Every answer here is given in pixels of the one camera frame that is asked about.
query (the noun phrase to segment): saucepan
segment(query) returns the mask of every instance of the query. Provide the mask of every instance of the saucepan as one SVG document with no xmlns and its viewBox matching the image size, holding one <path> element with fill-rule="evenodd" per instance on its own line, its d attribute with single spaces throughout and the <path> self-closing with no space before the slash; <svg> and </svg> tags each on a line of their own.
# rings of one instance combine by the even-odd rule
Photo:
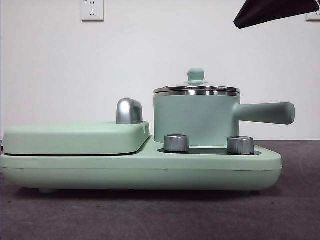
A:
<svg viewBox="0 0 320 240">
<path fill-rule="evenodd" d="M 225 146 L 239 135 L 239 121 L 292 124 L 295 106 L 289 102 L 240 104 L 240 90 L 213 86 L 204 81 L 205 72 L 192 68 L 182 85 L 154 90 L 154 140 L 165 135 L 189 137 L 190 146 Z"/>
</svg>

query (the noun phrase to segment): pot lid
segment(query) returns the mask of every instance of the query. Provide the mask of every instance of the pot lid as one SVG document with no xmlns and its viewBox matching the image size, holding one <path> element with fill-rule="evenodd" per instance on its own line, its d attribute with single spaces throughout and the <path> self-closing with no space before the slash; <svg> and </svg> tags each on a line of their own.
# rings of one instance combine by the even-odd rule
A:
<svg viewBox="0 0 320 240">
<path fill-rule="evenodd" d="M 153 93 L 176 92 L 176 91 L 222 91 L 240 93 L 239 88 L 229 86 L 213 86 L 208 81 L 204 81 L 205 71 L 202 68 L 191 68 L 188 71 L 188 81 L 180 85 L 165 86 L 157 88 Z"/>
</svg>

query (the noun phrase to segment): lid knob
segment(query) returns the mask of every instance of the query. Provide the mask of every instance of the lid knob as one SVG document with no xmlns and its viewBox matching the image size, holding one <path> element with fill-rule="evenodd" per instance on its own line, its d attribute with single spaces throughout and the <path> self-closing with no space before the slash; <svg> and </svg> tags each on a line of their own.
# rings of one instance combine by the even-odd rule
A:
<svg viewBox="0 0 320 240">
<path fill-rule="evenodd" d="M 188 80 L 190 85 L 204 84 L 205 71 L 202 68 L 191 68 L 188 71 Z"/>
</svg>

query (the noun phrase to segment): silver knob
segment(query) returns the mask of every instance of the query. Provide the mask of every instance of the silver knob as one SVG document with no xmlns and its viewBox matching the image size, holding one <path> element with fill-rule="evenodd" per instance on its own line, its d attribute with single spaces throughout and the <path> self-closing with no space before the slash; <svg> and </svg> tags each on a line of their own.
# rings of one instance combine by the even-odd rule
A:
<svg viewBox="0 0 320 240">
<path fill-rule="evenodd" d="M 254 139 L 249 136 L 229 136 L 226 150 L 232 154 L 254 154 Z"/>
<path fill-rule="evenodd" d="M 164 136 L 163 148 L 169 152 L 188 152 L 189 137 L 181 134 L 168 134 Z"/>
</svg>

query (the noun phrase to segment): electrical socket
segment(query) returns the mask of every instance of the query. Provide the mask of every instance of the electrical socket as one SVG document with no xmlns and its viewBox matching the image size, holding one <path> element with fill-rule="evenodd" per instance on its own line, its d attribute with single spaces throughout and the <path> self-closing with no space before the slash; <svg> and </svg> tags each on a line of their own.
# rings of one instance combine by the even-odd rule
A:
<svg viewBox="0 0 320 240">
<path fill-rule="evenodd" d="M 82 21 L 103 21 L 104 0 L 81 0 Z"/>
</svg>

